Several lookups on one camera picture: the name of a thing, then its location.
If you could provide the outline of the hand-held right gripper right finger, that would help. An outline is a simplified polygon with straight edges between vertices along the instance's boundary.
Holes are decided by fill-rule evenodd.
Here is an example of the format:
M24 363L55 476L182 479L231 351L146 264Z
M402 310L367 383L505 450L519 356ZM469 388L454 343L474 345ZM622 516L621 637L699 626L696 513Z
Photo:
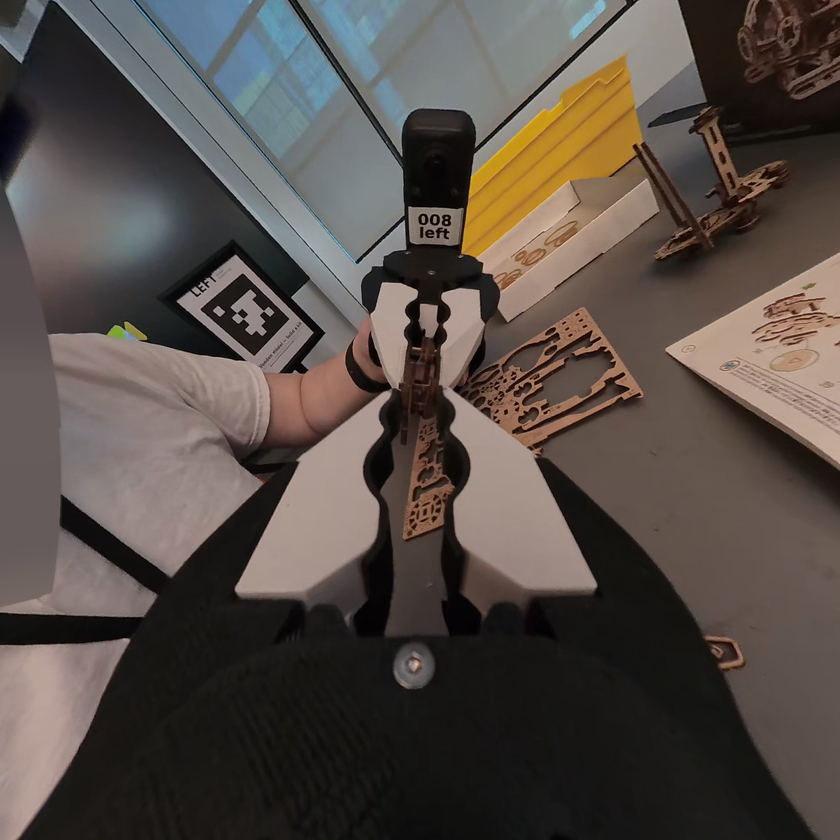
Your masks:
M593 595L595 577L533 454L450 388L437 425L453 487L441 557L447 609Z

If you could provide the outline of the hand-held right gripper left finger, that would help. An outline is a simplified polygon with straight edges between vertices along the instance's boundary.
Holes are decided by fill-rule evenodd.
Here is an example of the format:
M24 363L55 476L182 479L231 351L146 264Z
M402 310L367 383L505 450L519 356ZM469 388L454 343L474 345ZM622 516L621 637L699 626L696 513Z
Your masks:
M237 596L341 611L371 599L368 566L390 535L382 489L399 414L399 392L383 392L299 458Z

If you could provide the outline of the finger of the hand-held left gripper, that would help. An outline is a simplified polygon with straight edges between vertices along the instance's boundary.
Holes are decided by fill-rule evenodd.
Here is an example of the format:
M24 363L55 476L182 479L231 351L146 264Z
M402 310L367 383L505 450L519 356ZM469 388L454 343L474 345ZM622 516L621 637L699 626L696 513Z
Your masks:
M394 389L403 382L410 317L406 308L417 301L417 290L402 282L381 284L371 312L371 336L386 380Z
M449 311L443 323L445 340L439 349L438 385L456 385L469 368L483 339L485 321L480 314L480 292L457 288L442 294Z

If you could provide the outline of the small wooden gear assembly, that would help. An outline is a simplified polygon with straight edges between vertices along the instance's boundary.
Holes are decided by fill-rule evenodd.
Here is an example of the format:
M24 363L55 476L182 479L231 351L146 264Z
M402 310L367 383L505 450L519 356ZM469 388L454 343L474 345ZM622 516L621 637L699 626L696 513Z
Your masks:
M436 408L440 353L434 337L425 334L419 344L410 343L400 383L400 443L406 445L410 417L428 418Z

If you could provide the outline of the laser-cut plywood parts sheet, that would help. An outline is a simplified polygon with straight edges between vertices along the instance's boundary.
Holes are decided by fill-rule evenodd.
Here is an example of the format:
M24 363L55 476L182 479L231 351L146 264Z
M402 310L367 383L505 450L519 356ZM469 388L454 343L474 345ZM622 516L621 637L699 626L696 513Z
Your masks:
M600 375L587 374L582 391L562 400L545 386L572 364L594 361ZM617 403L644 395L593 316L579 308L533 336L494 364L473 374L462 396L510 436L540 456L552 437ZM420 422L409 481L402 538L440 529L453 491L443 468L443 444L435 418Z

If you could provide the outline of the partly built wooden model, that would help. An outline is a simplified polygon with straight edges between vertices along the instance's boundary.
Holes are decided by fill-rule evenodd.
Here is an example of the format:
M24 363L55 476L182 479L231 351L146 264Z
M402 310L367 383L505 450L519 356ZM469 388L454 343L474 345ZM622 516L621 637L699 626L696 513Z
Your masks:
M770 190L782 188L790 177L786 161L773 161L740 175L719 125L721 114L721 108L704 108L689 129L703 139L718 177L717 184L709 190L707 197L716 196L719 206L703 215L693 214L646 142L633 146L648 180L677 226L670 239L655 252L656 260L675 255L695 255L701 250L711 249L715 237L727 231L737 234L749 231L760 220L758 199Z

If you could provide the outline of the black model kit box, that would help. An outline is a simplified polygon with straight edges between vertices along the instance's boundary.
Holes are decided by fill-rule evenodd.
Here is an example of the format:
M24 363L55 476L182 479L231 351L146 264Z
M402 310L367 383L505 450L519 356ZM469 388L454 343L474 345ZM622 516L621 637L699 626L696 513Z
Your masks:
M679 8L728 138L838 131L838 1L680 1Z

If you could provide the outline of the model instruction booklet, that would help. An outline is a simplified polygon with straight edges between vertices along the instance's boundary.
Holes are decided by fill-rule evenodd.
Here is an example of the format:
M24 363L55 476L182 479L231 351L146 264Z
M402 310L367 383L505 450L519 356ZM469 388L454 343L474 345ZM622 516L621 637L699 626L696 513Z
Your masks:
M839 467L839 254L666 352Z

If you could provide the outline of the person's left hand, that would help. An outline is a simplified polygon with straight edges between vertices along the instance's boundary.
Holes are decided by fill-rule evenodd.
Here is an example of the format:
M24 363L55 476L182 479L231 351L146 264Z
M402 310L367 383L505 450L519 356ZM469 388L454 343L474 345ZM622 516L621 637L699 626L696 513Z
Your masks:
M391 383L387 380L382 362L376 349L374 339L371 336L371 317L367 316L353 340L353 358L362 371L365 388L373 392L390 391Z

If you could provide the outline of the black wristband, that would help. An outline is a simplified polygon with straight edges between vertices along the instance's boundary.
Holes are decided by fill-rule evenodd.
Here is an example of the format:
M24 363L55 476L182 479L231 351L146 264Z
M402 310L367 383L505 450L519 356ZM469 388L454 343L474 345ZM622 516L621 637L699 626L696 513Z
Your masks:
M367 392L370 394L379 394L383 392L389 392L392 389L390 383L387 380L378 381L364 372L363 368L360 366L359 362L355 358L354 342L351 342L348 346L344 355L344 362L346 371L348 372L351 381L357 388L359 388L363 392Z

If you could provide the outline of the yellow plastic bin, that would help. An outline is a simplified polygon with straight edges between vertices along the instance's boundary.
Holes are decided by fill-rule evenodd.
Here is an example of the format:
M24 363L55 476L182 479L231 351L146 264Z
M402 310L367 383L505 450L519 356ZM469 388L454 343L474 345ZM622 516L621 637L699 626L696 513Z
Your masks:
M613 175L642 140L621 56L566 89L472 175L463 250L480 256L563 184Z

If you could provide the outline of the framed marker sign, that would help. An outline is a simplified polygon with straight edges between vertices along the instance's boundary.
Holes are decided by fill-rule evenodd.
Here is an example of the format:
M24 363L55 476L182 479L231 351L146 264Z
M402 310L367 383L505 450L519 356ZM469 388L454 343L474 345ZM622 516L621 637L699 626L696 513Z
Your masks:
M303 373L324 331L234 241L158 299L239 359Z

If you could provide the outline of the white cardboard box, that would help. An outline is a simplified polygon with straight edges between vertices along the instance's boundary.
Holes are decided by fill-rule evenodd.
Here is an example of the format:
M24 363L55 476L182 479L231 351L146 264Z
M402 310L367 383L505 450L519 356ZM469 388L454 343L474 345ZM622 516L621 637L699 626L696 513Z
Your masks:
M511 227L479 259L500 289L509 322L658 212L639 175L572 180Z

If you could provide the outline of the small loose wooden piece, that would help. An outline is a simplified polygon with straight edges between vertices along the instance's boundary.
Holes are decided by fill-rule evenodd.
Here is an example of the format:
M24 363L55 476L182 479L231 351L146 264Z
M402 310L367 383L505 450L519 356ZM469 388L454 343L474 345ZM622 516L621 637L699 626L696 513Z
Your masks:
M705 635L704 641L720 671L740 669L746 659L740 645L730 637Z

